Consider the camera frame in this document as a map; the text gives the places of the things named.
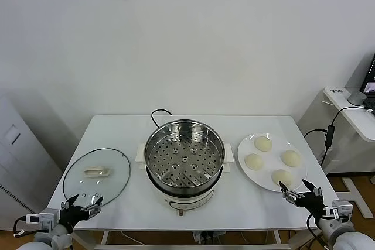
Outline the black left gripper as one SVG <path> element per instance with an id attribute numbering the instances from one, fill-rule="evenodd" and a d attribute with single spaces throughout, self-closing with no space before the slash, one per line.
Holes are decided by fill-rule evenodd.
<path id="1" fill-rule="evenodd" d="M 101 196 L 95 203 L 91 203 L 86 207 L 74 206 L 78 197 L 79 195 L 76 194 L 65 202 L 61 202 L 59 224 L 64 226 L 66 230 L 73 230 L 80 221 L 87 221 L 101 211 L 103 196 Z"/>

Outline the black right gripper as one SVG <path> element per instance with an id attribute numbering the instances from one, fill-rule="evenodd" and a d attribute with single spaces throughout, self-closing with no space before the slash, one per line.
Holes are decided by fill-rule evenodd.
<path id="1" fill-rule="evenodd" d="M 298 207 L 306 208 L 314 218 L 326 216 L 327 206 L 323 203 L 322 189 L 305 179 L 302 182 L 310 193 L 297 193 L 289 190 L 283 182 L 279 181 L 283 198 L 289 203 L 295 203 Z"/>

